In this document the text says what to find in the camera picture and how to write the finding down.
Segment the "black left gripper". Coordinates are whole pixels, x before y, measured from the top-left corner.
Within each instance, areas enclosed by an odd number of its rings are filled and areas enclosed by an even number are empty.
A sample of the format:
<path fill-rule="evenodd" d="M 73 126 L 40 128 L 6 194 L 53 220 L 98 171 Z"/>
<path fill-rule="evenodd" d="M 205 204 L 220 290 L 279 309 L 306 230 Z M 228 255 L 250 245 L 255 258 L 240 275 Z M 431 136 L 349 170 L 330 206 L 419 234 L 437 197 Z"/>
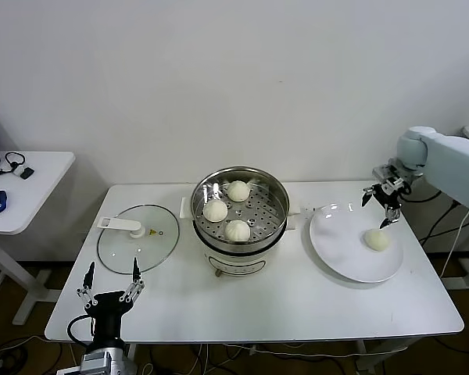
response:
<path fill-rule="evenodd" d="M 134 302 L 145 288 L 141 278 L 138 260 L 134 258 L 132 282 L 125 291 L 97 294 L 92 292 L 95 263 L 91 262 L 77 295 L 84 304 L 85 312 L 94 320 L 94 345 L 123 345 L 121 340 L 122 317 L 133 307 Z"/>

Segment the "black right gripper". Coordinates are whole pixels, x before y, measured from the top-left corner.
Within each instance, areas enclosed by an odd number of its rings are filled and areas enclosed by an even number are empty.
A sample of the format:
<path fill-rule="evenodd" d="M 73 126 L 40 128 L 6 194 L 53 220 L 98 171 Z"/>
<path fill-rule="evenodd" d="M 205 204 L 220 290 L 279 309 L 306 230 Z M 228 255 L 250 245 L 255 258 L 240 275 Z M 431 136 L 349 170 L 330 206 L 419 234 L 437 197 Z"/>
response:
<path fill-rule="evenodd" d="M 361 206 L 364 207 L 373 197 L 385 210 L 385 218 L 380 224 L 380 229 L 383 229 L 393 223 L 399 221 L 401 213 L 401 204 L 399 203 L 397 191 L 388 194 L 384 191 L 381 184 L 373 184 L 371 187 L 364 188 Z"/>

